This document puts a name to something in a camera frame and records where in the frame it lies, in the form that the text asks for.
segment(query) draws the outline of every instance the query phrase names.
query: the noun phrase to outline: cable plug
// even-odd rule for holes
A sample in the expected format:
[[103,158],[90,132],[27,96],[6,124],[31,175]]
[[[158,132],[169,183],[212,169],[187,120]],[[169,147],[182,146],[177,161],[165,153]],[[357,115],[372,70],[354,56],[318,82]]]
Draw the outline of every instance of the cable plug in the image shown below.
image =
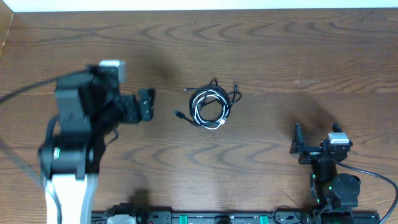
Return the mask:
[[177,111],[177,110],[174,111],[174,114],[175,114],[176,116],[178,116],[179,118],[181,118],[181,119],[184,119],[184,118],[185,118],[185,114],[183,114],[183,113],[181,113],[181,112],[179,112],[179,111]]

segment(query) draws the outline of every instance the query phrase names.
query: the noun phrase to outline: wood grain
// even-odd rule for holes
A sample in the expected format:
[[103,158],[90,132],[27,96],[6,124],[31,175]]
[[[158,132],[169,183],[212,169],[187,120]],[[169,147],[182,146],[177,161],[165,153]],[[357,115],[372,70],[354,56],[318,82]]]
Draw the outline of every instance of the wood grain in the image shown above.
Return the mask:
[[[19,13],[0,59],[0,95],[108,58],[126,61],[124,93],[156,88],[155,118],[121,125],[101,161],[95,209],[120,202],[175,210],[273,210],[315,204],[309,166],[288,154],[294,122],[310,144],[339,121],[347,164],[398,181],[396,9]],[[219,130],[188,114],[186,87],[212,78],[243,94]],[[0,107],[3,150],[35,170],[53,85]],[[0,153],[0,220],[44,223],[41,190]],[[387,212],[392,187],[361,178],[358,210]],[[388,223],[398,221],[394,212]]]

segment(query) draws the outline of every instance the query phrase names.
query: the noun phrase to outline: wooden table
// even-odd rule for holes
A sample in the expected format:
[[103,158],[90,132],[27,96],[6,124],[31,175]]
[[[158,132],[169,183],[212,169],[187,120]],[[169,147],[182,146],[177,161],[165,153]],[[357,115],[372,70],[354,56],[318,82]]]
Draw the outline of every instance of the wooden table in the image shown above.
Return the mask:
[[[155,88],[155,117],[120,125],[101,161],[94,209],[308,207],[316,204],[310,166],[289,154],[297,121],[314,145],[339,121],[354,142],[344,162],[398,181],[397,30],[396,9],[18,13],[0,59],[0,95],[125,60],[123,93]],[[243,94],[225,125],[210,131],[173,115],[188,114],[184,88],[212,78],[228,91],[237,82]],[[4,151],[39,170],[37,149],[57,113],[53,90],[36,88],[0,107],[2,223],[45,222],[43,192]],[[358,210],[383,216],[391,185],[354,174]],[[397,211],[388,219],[396,222]]]

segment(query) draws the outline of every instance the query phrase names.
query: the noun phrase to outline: white wall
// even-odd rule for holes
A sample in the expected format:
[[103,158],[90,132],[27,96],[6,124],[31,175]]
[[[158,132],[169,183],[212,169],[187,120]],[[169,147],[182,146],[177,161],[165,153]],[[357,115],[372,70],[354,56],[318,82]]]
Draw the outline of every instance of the white wall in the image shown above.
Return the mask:
[[398,0],[4,0],[14,12],[398,7]]

